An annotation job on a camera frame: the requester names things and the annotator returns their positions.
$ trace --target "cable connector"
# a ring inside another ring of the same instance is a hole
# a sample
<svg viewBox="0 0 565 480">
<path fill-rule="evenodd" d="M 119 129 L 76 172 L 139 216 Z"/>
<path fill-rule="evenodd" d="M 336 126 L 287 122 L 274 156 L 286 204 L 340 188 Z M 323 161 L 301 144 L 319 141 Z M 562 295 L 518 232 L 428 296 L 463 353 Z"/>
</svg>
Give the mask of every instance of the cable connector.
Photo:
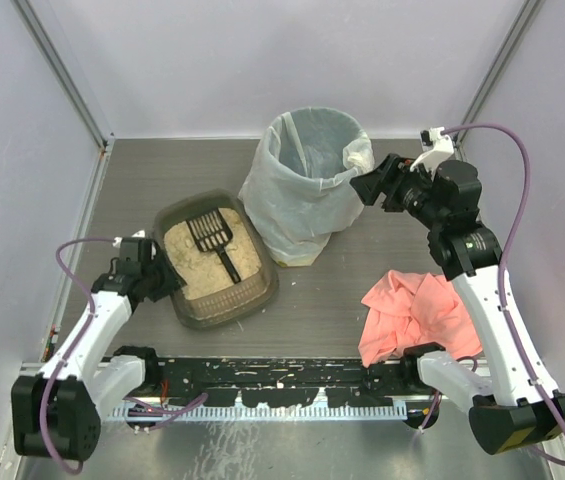
<svg viewBox="0 0 565 480">
<path fill-rule="evenodd" d="M 431 147 L 426 152 L 422 153 L 411 164 L 411 171 L 415 171 L 418 165 L 424 165 L 424 168 L 431 174 L 435 173 L 438 165 L 443 161 L 448 160 L 455 153 L 453 147 L 453 140 L 448 135 L 442 135 L 444 127 L 431 128 L 422 131 L 421 138 L 422 144 Z"/>
</svg>

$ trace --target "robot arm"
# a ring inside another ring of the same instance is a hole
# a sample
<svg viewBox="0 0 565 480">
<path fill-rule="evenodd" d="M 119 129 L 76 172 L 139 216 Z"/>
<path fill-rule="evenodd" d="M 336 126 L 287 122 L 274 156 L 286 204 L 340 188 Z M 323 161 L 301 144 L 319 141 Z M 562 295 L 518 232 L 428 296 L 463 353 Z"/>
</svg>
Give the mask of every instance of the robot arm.
<svg viewBox="0 0 565 480">
<path fill-rule="evenodd" d="M 153 391 L 162 375 L 152 348 L 122 347 L 108 365 L 98 364 L 115 334 L 145 298 L 157 301 L 184 285 L 153 240 L 120 239 L 120 255 L 111 272 L 93 284 L 95 316 L 88 334 L 65 359 L 89 317 L 88 307 L 63 346 L 34 376 L 20 376 L 11 390 L 14 445 L 20 455 L 48 456 L 38 414 L 42 391 L 58 364 L 48 408 L 49 433 L 67 460 L 87 460 L 97 445 L 101 420 L 132 390 Z"/>
<path fill-rule="evenodd" d="M 468 414 L 473 433 L 486 452 L 500 453 L 560 434 L 537 383 L 549 392 L 564 420 L 565 394 L 559 392 L 533 346 L 510 293 L 507 273 L 507 308 L 539 381 L 533 382 L 527 373 L 501 310 L 500 245 L 478 220 L 482 185 L 477 170 L 468 163 L 448 160 L 451 139 L 442 136 L 442 130 L 423 132 L 423 142 L 432 148 L 417 160 L 390 154 L 374 171 L 352 179 L 351 185 L 365 205 L 373 205 L 384 194 L 385 211 L 406 210 L 429 230 L 431 256 L 471 315 L 491 378 L 468 371 L 435 344 L 407 349 L 404 365 L 414 383 L 441 391 Z"/>
</svg>

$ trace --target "litter box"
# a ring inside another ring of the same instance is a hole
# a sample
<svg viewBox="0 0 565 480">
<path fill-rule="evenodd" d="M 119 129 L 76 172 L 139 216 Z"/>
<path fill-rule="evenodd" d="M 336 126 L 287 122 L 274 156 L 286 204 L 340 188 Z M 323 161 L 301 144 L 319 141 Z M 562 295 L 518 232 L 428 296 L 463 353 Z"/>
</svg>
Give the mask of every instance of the litter box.
<svg viewBox="0 0 565 480">
<path fill-rule="evenodd" d="M 167 249 L 167 243 L 171 245 L 170 241 L 165 241 L 167 233 L 172 227 L 185 222 L 188 218 L 201 215 L 213 208 L 229 208 L 237 212 L 239 221 L 244 225 L 260 260 L 260 267 L 248 278 L 242 278 L 241 282 L 200 298 L 187 299 L 185 296 L 187 287 L 173 293 L 171 300 L 178 319 L 187 327 L 192 328 L 208 328 L 228 321 L 239 320 L 258 309 L 262 309 L 273 298 L 279 287 L 273 260 L 271 260 L 262 239 L 244 211 L 242 203 L 224 190 L 213 190 L 189 197 L 164 208 L 157 214 L 153 226 L 153 238 L 167 252 L 169 261 L 178 273 L 182 275 L 183 272 L 178 269 L 178 265 L 169 255 L 169 253 L 173 254 L 173 250 Z M 194 244 L 189 246 L 187 240 L 186 248 L 196 249 L 196 246 Z M 215 252 L 205 253 L 204 255 L 217 256 Z"/>
</svg>

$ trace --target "pink cloth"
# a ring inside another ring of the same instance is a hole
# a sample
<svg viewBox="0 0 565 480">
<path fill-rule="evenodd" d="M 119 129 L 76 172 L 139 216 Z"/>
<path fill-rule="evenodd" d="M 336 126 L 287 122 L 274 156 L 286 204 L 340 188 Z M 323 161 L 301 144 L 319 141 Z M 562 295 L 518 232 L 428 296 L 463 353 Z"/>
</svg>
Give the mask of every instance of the pink cloth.
<svg viewBox="0 0 565 480">
<path fill-rule="evenodd" d="M 370 308 L 358 346 L 365 367 L 429 342 L 456 359 L 482 351 L 469 313 L 443 275 L 391 270 L 362 303 Z"/>
</svg>

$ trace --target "white bracket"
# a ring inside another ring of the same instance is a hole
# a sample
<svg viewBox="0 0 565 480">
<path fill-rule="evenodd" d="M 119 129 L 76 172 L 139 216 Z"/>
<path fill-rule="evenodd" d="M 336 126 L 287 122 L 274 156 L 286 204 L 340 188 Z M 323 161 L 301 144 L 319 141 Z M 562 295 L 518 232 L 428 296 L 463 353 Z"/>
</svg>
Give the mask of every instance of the white bracket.
<svg viewBox="0 0 565 480">
<path fill-rule="evenodd" d="M 133 235 L 131 235 L 132 237 L 137 237 L 137 238 L 146 238 L 146 231 L 145 230 L 139 230 L 137 232 L 135 232 Z M 122 245 L 122 237 L 115 237 L 113 239 L 113 248 L 120 248 L 120 245 Z M 151 255 L 155 257 L 155 254 L 157 253 L 156 249 L 155 249 L 155 245 L 153 245 L 151 247 Z"/>
<path fill-rule="evenodd" d="M 133 355 L 113 357 L 91 381 L 91 401 L 104 420 L 129 392 L 144 383 L 144 360 Z"/>
<path fill-rule="evenodd" d="M 423 164 L 426 170 L 433 175 L 438 165 L 453 156 L 453 153 L 455 153 L 453 140 L 448 135 L 442 135 L 443 130 L 444 127 L 431 128 L 429 130 L 429 138 L 433 142 L 433 146 L 415 159 L 411 164 L 412 172 L 418 165 Z"/>
<path fill-rule="evenodd" d="M 491 379 L 481 377 L 453 360 L 449 352 L 431 352 L 418 358 L 420 379 L 446 395 L 465 414 L 473 397 L 493 394 Z"/>
</svg>

